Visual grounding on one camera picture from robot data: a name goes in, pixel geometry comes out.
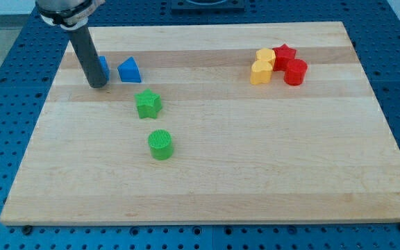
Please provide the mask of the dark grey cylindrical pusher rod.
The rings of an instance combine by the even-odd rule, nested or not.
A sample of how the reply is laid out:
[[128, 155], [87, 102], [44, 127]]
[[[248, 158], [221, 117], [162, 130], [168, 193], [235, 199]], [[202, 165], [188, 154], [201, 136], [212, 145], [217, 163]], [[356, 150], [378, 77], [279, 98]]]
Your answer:
[[69, 40], [91, 88], [102, 88], [108, 82], [87, 25], [68, 31]]

